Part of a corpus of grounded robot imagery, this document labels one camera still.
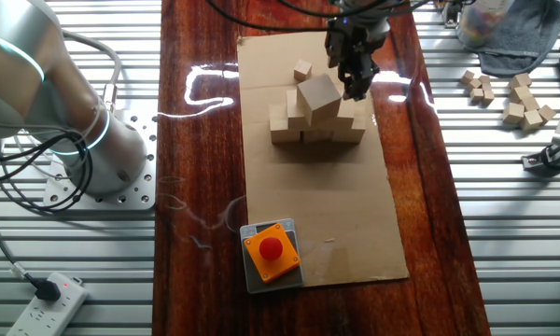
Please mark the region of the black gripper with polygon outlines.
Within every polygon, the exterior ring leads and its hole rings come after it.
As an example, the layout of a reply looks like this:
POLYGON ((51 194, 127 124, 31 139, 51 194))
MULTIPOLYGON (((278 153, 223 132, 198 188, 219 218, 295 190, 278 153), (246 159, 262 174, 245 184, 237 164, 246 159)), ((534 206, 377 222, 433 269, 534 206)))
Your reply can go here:
POLYGON ((366 98, 379 66, 372 60, 374 53, 385 42, 390 26, 386 19, 374 22, 347 18, 333 18, 327 22, 325 48, 328 68, 335 68, 337 77, 344 84, 343 99, 356 102, 366 98))

